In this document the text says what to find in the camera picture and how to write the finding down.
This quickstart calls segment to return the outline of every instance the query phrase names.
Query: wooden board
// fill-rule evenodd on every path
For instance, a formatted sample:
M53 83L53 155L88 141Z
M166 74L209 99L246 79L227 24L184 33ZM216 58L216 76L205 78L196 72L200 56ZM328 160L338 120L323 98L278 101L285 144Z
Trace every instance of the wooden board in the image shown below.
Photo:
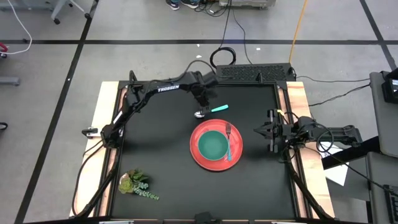
M118 92L118 84L119 82L102 83L92 126L102 128L104 125L109 124L111 122L116 94ZM294 112L297 116L311 116L303 83L288 82L287 86L288 86L290 104L292 106L292 112ZM280 91L279 95L281 103L283 105L282 109L285 111L283 92ZM100 138L89 139L87 142L86 149L89 149L99 140ZM314 143L307 144L307 146L313 149L315 148ZM302 164L305 173L305 180L309 191L315 197L317 202L327 212L327 214L334 217L335 215L330 200L325 173L323 171L322 160L319 154L309 149L302 149L301 156L302 156ZM79 212L84 208L84 206L87 204L87 202L91 199L91 197L97 190L100 182L104 157L105 157L105 149L101 149L95 156L93 156L87 162L85 168L83 169L83 172L81 173L80 176L79 188L75 200L76 212ZM108 170L110 170L110 167L113 164L113 160L114 160L114 150L111 152ZM303 195L297 186L296 186L296 191L298 197L300 216L305 217ZM109 186L103 195L101 209L99 211L99 214L101 216L106 215L106 209L108 207L108 197L109 197Z

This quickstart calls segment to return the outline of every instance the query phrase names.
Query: floor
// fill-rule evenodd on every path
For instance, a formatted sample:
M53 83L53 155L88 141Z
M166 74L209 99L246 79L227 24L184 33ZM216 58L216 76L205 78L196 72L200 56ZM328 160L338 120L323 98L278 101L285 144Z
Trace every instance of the floor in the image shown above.
M2 223L67 218L86 145L80 131L91 124L101 82L126 80L130 70L139 80L175 77L197 57L208 60L221 42L226 20L226 14L214 18L187 7L171 11L164 0L77 2L91 10L92 21L87 22L76 7L61 11L60 25L51 21L48 11L18 11L34 44L26 53L0 60L2 76L22 80L18 87L0 86L0 121L9 123L0 134ZM235 9L253 63L288 61L303 2L277 0L265 11ZM397 6L395 0L309 0L292 66L299 76L319 80L363 79L370 72L393 69L398 60ZM28 36L13 13L0 11L0 21L0 41L11 52L26 48L21 39ZM248 63L243 33L233 17L225 38L237 53L237 63ZM229 63L230 57L220 53L215 60ZM209 68L194 65L192 70L204 73ZM300 81L310 104L367 84ZM311 111L326 126L355 125L364 140L377 135L370 88ZM38 157L44 165L36 187L27 191ZM354 166L366 171L364 161ZM363 203L356 200L366 200L366 191L353 190L363 182L351 172L344 187L329 182L337 217L364 220ZM20 209L25 193L32 198L27 197Z

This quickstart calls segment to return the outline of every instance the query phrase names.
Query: teal bowl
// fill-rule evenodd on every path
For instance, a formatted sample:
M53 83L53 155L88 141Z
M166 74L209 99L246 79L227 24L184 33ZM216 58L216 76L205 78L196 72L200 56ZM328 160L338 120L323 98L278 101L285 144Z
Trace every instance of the teal bowl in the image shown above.
M228 152L228 140L219 131L207 131L200 136L198 149L201 156L210 161L222 159Z

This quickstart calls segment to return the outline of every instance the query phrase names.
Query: gray floor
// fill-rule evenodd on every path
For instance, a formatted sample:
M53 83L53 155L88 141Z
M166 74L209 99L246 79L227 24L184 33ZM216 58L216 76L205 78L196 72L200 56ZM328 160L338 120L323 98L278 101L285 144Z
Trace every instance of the gray floor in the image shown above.
M398 40L398 2L367 0L381 34L387 40ZM92 1L79 1L88 10ZM303 0L278 0L267 11L235 9L236 17L245 28L248 39L293 38ZM50 12L18 12L35 40L78 40L85 18L77 8L65 7L56 26ZM88 40L159 40L159 39L220 39L226 14L212 18L186 7L171 11L163 0L100 0L91 24ZM0 40L27 38L13 14L0 12ZM243 33L230 18L227 39L242 39ZM376 36L358 0L309 0L301 40L376 40ZM238 64L248 63L242 45L230 45L238 55ZM10 51L24 45L10 45ZM175 77L183 72L198 55L203 60L218 45L85 45L55 130L50 150L40 175L25 222L67 218L72 201L76 173L86 139L80 131L91 124L96 98L102 81L125 80L134 70L138 79ZM253 63L287 62L289 45L248 45ZM398 60L398 46L389 45ZM57 104L62 85L70 68L76 45L33 45L19 55L0 59L1 75L22 78L18 87L0 86L0 121L10 124L0 134L0 217L12 223L24 196L27 183L42 147L45 134ZM215 60L229 63L230 56L220 53ZM370 72L390 70L378 45L296 45L292 60L298 76L321 80L361 79ZM209 71L204 65L192 70ZM305 83L308 102L317 103L364 83ZM316 119L327 126L353 124L363 139L377 135L373 102L369 88L347 97L311 108ZM359 169L364 167L358 162ZM345 187L329 183L336 216L342 220L361 221L361 200L366 193L346 194L350 186L361 185L349 172Z

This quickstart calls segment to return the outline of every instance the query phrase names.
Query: red plate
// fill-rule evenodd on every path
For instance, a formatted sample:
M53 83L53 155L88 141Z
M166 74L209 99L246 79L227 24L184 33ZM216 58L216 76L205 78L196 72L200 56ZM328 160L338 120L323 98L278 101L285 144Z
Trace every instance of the red plate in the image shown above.
M211 119L199 124L193 130L190 139L190 149L193 159L205 169L212 171L223 171L234 166L242 156L243 140L239 131L231 124L231 134L229 135L229 145L231 148L232 160L228 161L228 154L218 161L209 161L201 156L198 149L200 136L207 131L219 131L226 136L226 121L221 119Z

